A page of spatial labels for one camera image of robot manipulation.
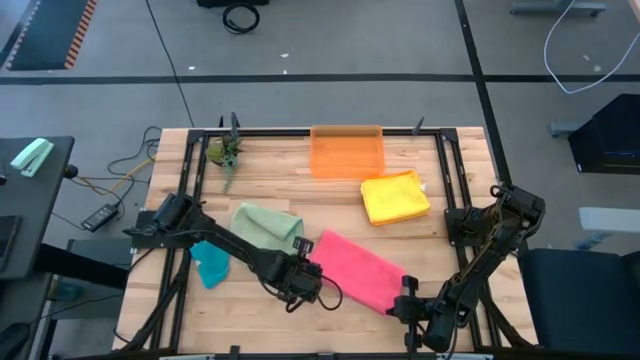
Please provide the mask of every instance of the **wooden tabletop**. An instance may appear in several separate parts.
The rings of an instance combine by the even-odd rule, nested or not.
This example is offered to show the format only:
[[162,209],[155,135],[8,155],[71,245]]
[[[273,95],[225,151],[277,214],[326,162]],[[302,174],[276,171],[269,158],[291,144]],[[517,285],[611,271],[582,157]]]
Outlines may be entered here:
[[[147,209],[157,209],[166,195],[177,189],[187,131],[162,132]],[[484,131],[480,127],[458,128],[458,134],[473,204],[492,204],[489,187],[495,184],[496,176]],[[202,194],[202,200],[207,201],[205,212],[223,226],[229,225],[242,202],[294,214],[304,219],[305,235],[311,240],[317,240],[323,229],[332,229],[420,279],[419,296],[435,296],[442,282],[458,268],[455,252],[447,241],[443,217],[446,198],[434,138],[385,137],[386,173],[415,169],[426,184],[432,209],[428,216],[379,227],[367,219],[359,181],[311,178],[309,142],[303,136],[245,138],[229,195],[222,194],[223,173],[217,166],[207,164]],[[451,172],[455,173],[448,145],[447,152]],[[192,173],[197,157],[194,155]],[[453,178],[456,202],[461,207],[459,187]],[[188,191],[194,180],[195,175],[191,175]],[[165,250],[158,249],[129,276],[117,328],[125,338],[133,336],[156,304],[164,259]],[[212,290],[202,286],[193,263],[190,271],[180,353],[228,353],[231,345],[240,345],[241,352],[247,353],[405,351],[404,325],[349,298],[333,312],[319,304],[305,304],[287,314],[284,303],[266,293],[255,275],[236,259],[231,259],[228,278]],[[505,316],[525,339],[535,343],[517,260],[509,257],[491,276],[490,284],[494,300]],[[328,304],[337,300],[333,289],[325,287],[322,294]],[[478,311],[483,341],[488,345],[482,314]],[[168,344],[172,316],[170,307],[162,345]],[[458,335],[457,349],[472,350],[469,330],[461,329]],[[114,348],[121,346],[123,343],[116,339]]]
[[633,12],[636,14],[636,18],[640,21],[640,0],[629,0],[629,4],[633,9]]

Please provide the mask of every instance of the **blue towel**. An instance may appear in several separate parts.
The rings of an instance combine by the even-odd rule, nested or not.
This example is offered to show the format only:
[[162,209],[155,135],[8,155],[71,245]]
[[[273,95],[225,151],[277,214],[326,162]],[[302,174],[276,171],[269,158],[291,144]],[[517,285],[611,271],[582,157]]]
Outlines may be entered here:
[[226,252],[207,241],[193,245],[190,251],[205,288],[213,289],[229,274],[229,254]]

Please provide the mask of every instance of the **mint green towel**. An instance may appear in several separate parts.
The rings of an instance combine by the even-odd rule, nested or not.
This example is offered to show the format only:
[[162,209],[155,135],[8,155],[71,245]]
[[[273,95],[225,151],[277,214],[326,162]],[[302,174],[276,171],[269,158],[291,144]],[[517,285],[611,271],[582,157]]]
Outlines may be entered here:
[[302,219],[287,213],[242,203],[231,220],[231,232],[262,249],[295,254],[293,240],[304,236]]

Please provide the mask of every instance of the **chair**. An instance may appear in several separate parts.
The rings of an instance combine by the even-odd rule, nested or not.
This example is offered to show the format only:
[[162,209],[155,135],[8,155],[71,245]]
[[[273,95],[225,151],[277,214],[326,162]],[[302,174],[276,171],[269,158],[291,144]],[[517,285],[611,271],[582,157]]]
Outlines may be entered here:
[[640,251],[619,256],[534,249],[521,260],[540,345],[640,355]]

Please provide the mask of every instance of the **black box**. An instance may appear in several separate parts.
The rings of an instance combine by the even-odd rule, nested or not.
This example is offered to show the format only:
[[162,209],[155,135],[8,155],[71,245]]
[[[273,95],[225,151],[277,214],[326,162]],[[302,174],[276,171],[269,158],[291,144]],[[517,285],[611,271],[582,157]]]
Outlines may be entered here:
[[569,144],[579,172],[640,174],[640,95],[615,98]]

